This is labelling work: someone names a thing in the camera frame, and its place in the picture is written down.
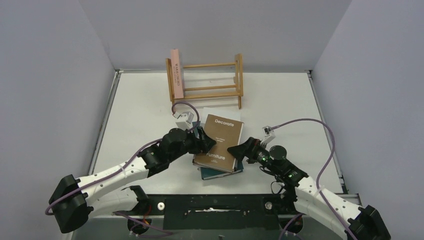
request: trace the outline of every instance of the pink book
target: pink book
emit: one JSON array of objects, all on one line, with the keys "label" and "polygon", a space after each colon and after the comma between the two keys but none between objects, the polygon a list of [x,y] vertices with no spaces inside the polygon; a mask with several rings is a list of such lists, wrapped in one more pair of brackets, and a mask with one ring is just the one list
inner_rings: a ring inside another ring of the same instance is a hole
[{"label": "pink book", "polygon": [[181,52],[178,49],[171,49],[171,66],[174,97],[182,99],[184,98],[184,71]]}]

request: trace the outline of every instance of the book cover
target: book cover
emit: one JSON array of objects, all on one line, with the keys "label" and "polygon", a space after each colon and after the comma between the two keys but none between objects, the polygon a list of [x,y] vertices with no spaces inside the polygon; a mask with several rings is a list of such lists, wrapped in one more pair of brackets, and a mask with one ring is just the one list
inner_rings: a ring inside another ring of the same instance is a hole
[{"label": "book cover", "polygon": [[226,173],[234,172],[236,159],[227,149],[239,144],[243,124],[241,121],[209,114],[203,129],[216,141],[216,145],[208,153],[196,154],[193,164]]},{"label": "book cover", "polygon": [[224,109],[220,109],[216,107],[204,107],[201,111],[201,117],[200,117],[201,127],[205,126],[206,119],[208,118],[209,114],[220,116],[226,119],[236,120],[236,121],[242,120],[242,113],[240,111],[230,111],[230,110],[224,110]]},{"label": "book cover", "polygon": [[171,66],[174,97],[176,99],[182,99],[184,98],[184,71],[182,55],[178,49],[171,49]]},{"label": "book cover", "polygon": [[207,167],[200,167],[201,179],[202,180],[215,179],[215,178],[221,178],[227,175],[243,172],[244,167],[243,167],[242,161],[236,161],[236,162],[237,162],[237,166],[235,167],[233,173],[220,171],[220,170],[207,168]]}]

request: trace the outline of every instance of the gray wall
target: gray wall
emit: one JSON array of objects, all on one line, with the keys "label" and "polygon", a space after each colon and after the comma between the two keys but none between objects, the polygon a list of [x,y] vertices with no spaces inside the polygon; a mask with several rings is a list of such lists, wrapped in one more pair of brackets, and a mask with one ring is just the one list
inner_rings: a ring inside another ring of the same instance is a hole
[{"label": "gray wall", "polygon": [[230,62],[247,71],[304,71],[317,63],[351,0],[80,0],[116,69]]},{"label": "gray wall", "polygon": [[423,239],[424,1],[353,0],[313,70],[347,186]]},{"label": "gray wall", "polygon": [[59,239],[44,210],[88,172],[114,69],[78,0],[2,0],[0,23],[1,239]]}]

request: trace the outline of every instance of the table surface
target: table surface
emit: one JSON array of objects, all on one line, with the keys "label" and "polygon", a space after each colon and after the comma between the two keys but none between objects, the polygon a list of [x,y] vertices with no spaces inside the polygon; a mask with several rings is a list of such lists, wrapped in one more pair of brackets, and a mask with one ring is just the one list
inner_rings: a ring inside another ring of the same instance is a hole
[{"label": "table surface", "polygon": [[[185,87],[231,84],[233,73],[184,73]],[[244,122],[240,142],[261,139],[264,126],[275,126],[299,118],[321,119],[306,73],[244,73],[244,96],[239,110],[236,97],[190,101],[202,115],[203,107],[241,111]],[[171,114],[166,73],[122,73],[113,99],[95,161],[94,173],[126,161],[142,145],[161,138],[175,128]],[[178,111],[188,110],[183,105]],[[330,154],[322,125],[296,122],[275,130],[269,144],[282,145],[287,158],[316,178]],[[200,171],[186,154],[164,172],[138,180],[146,194],[269,194],[274,178],[259,170],[258,164],[243,162],[244,171],[221,178],[202,180]],[[334,162],[328,165],[320,183],[342,193]]]}]

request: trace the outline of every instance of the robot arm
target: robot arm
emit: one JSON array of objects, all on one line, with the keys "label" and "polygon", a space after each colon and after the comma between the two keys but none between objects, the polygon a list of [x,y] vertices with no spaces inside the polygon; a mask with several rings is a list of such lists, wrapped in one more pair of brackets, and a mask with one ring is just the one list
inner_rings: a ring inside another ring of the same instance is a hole
[{"label": "robot arm", "polygon": [[216,141],[201,127],[197,127],[197,132],[198,137],[193,132],[173,128],[128,162],[78,179],[72,175],[62,178],[48,201],[60,231],[72,232],[89,217],[135,208],[146,197],[141,187],[119,188],[166,170],[171,162],[186,153],[207,153]]},{"label": "robot arm", "polygon": [[238,161],[247,157],[249,164],[260,163],[261,170],[284,184],[284,199],[296,211],[309,215],[344,240],[352,239],[341,221],[333,214],[320,192],[341,216],[358,240],[390,240],[391,236],[379,214],[372,206],[362,208],[347,202],[327,189],[318,189],[315,180],[287,160],[287,151],[276,145],[266,150],[259,139],[250,137],[245,143],[228,148]]}]

